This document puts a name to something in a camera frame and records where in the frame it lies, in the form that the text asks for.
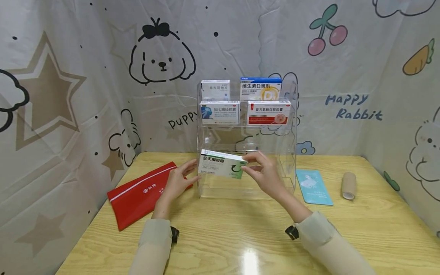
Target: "black bow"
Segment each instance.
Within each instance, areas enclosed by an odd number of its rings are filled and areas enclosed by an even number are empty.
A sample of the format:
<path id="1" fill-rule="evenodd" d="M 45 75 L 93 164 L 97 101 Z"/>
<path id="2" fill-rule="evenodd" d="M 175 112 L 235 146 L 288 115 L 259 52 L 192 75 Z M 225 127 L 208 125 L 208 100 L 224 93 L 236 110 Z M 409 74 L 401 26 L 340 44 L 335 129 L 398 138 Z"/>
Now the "black bow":
<path id="1" fill-rule="evenodd" d="M 161 23 L 159 24 L 160 18 L 155 22 L 154 19 L 151 17 L 151 20 L 154 23 L 154 26 L 152 25 L 144 25 L 142 27 L 143 36 L 147 39 L 153 38 L 156 35 L 160 36 L 168 36 L 170 34 L 169 31 L 169 24 L 168 23 Z"/>

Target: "woman's left hand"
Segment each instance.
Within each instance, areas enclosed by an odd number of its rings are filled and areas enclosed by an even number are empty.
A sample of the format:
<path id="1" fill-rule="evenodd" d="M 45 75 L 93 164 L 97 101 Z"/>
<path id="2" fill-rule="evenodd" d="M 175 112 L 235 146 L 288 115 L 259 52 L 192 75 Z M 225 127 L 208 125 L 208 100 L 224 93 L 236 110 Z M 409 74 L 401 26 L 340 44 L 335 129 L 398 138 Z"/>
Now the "woman's left hand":
<path id="1" fill-rule="evenodd" d="M 190 179 L 184 177 L 191 174 L 197 167 L 197 159 L 185 162 L 169 173 L 168 181 L 161 197 L 156 202 L 152 219 L 168 219 L 171 203 L 179 197 L 185 189 L 200 179 L 195 176 Z"/>

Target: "wooden table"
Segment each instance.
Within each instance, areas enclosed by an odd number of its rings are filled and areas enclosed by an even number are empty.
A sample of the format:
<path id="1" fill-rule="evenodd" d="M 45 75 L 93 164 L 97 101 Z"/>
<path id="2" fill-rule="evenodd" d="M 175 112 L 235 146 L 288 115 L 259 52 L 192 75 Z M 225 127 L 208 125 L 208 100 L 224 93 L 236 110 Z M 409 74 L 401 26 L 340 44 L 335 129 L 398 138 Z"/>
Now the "wooden table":
<path id="1" fill-rule="evenodd" d="M 119 185 L 169 161 L 180 165 L 194 157 L 142 153 Z M 440 274 L 440 241 L 366 159 L 297 159 L 297 168 L 321 172 L 334 202 L 334 206 L 308 207 L 324 213 L 378 274 Z M 341 178 L 347 171 L 358 178 L 353 202 L 340 197 Z M 328 274 L 299 240 L 291 241 L 284 233 L 292 221 L 275 201 L 199 199 L 196 191 L 186 191 L 175 203 L 171 224 L 180 236 L 165 274 Z M 302 200 L 299 188 L 295 195 Z M 119 232 L 107 200 L 57 274 L 127 274 L 150 217 Z"/>

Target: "finger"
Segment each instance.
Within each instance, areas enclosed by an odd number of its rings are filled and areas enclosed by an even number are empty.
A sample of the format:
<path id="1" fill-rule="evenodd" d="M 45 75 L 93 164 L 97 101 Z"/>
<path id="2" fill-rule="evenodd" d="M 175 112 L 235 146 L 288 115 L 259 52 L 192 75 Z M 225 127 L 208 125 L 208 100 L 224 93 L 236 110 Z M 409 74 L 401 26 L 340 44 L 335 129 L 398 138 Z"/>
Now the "finger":
<path id="1" fill-rule="evenodd" d="M 194 164 L 197 164 L 197 159 L 196 158 L 183 163 L 181 166 L 177 167 L 177 169 L 179 170 L 179 172 L 183 173 L 183 171 L 185 171 L 186 169 L 188 169 L 188 167 L 190 167 L 190 166 L 192 166 Z"/>
<path id="2" fill-rule="evenodd" d="M 253 178 L 255 181 L 257 180 L 257 176 L 259 174 L 259 172 L 251 169 L 250 167 L 247 166 L 242 166 L 241 169 L 248 174 L 249 176 L 251 176 L 251 178 Z"/>
<path id="3" fill-rule="evenodd" d="M 196 168 L 196 167 L 197 167 L 197 163 L 194 163 L 193 165 L 188 166 L 188 167 L 183 171 L 183 173 L 186 173 L 186 172 L 188 172 L 189 170 L 192 170 L 192 169 L 194 169 L 194 168 Z"/>
<path id="4" fill-rule="evenodd" d="M 199 179 L 200 179 L 200 176 L 194 176 L 194 177 L 186 180 L 185 182 L 186 182 L 187 186 L 190 186 L 191 184 L 196 183 Z"/>
<path id="5" fill-rule="evenodd" d="M 194 172 L 195 168 L 186 171 L 185 173 L 183 173 L 183 176 L 188 176 L 189 174 L 191 174 L 192 172 Z"/>
<path id="6" fill-rule="evenodd" d="M 257 171 L 257 172 L 261 172 L 261 170 L 263 170 L 263 167 L 261 165 L 252 165 L 252 166 L 249 166 L 249 168 L 251 168 L 252 170 Z"/>
<path id="7" fill-rule="evenodd" d="M 249 162 L 258 162 L 262 166 L 264 166 L 268 162 L 268 158 L 261 152 L 253 152 L 243 156 L 245 161 Z"/>

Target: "woman's right hand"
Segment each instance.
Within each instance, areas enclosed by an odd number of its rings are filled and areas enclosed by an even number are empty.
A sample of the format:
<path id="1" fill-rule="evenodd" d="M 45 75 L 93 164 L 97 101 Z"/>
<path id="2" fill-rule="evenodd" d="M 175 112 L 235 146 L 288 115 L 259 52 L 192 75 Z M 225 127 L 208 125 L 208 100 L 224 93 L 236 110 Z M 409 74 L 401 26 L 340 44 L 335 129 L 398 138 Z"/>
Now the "woman's right hand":
<path id="1" fill-rule="evenodd" d="M 278 175 L 276 162 L 261 152 L 253 152 L 243 156 L 245 161 L 257 162 L 260 165 L 242 166 L 241 169 L 251 176 L 261 190 L 278 201 L 281 196 L 287 193 L 283 181 Z"/>

